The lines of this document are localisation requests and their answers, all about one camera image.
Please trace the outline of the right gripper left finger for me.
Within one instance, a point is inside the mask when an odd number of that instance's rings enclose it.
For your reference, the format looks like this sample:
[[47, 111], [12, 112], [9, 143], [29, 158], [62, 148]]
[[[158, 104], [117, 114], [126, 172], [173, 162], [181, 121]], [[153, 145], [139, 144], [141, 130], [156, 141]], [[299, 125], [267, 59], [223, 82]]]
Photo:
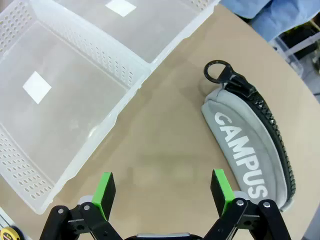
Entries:
[[54, 206], [40, 235], [41, 240], [77, 240], [90, 234], [94, 240], [121, 240], [122, 237], [109, 222], [116, 185], [111, 172], [102, 174], [92, 200], [69, 209]]

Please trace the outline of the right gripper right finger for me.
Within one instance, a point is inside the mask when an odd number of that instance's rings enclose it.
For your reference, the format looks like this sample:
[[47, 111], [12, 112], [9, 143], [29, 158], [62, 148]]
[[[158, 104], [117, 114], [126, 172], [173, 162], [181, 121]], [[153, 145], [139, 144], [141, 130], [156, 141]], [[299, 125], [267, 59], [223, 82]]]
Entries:
[[212, 171], [210, 190], [219, 215], [204, 240], [231, 240], [239, 229], [254, 240], [290, 240], [291, 236], [277, 204], [266, 199], [258, 204], [235, 194], [222, 169]]

